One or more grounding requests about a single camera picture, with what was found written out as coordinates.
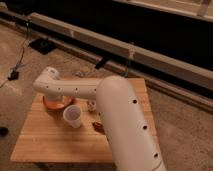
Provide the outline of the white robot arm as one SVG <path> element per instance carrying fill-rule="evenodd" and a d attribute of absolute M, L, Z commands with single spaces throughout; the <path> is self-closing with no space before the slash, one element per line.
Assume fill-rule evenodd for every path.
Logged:
<path fill-rule="evenodd" d="M 117 171 L 166 171 L 136 91 L 126 78 L 62 80 L 55 68 L 47 67 L 33 86 L 51 100 L 74 96 L 96 101 Z"/>

